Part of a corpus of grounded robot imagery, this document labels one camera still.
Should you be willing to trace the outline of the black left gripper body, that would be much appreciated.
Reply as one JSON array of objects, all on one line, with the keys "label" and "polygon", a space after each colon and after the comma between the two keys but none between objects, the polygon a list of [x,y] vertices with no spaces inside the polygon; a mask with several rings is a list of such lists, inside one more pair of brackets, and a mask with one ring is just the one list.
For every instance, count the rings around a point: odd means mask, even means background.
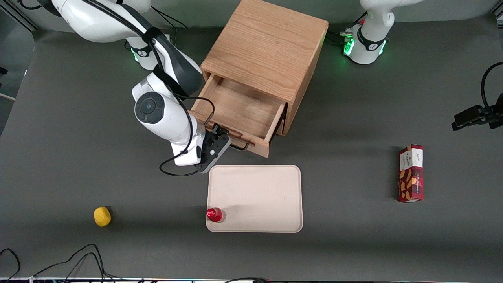
[{"label": "black left gripper body", "polygon": [[498,96],[496,103],[492,106],[486,106],[487,108],[487,122],[490,129],[497,129],[503,125],[503,93]]}]

